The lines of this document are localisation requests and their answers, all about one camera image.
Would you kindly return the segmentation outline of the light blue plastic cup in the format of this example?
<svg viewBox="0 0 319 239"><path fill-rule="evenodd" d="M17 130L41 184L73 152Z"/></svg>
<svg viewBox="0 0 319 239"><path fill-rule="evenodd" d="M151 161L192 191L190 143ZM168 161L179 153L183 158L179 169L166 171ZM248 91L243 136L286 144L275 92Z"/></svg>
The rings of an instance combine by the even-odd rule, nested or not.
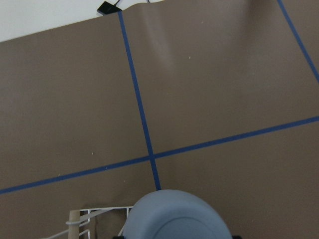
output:
<svg viewBox="0 0 319 239"><path fill-rule="evenodd" d="M230 239L220 215L204 200L180 190L159 190L140 198L129 212L127 239Z"/></svg>

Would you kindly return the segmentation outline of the small black sensor puck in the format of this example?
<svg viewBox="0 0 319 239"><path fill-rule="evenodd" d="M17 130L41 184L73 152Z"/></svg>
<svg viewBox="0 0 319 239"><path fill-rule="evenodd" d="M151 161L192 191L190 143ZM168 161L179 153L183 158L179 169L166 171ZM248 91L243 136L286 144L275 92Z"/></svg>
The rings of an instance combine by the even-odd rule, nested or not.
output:
<svg viewBox="0 0 319 239"><path fill-rule="evenodd" d="M107 1L104 1L98 8L97 13L101 15L108 15L112 13L117 13L122 11L117 5L119 0L116 3L109 3Z"/></svg>

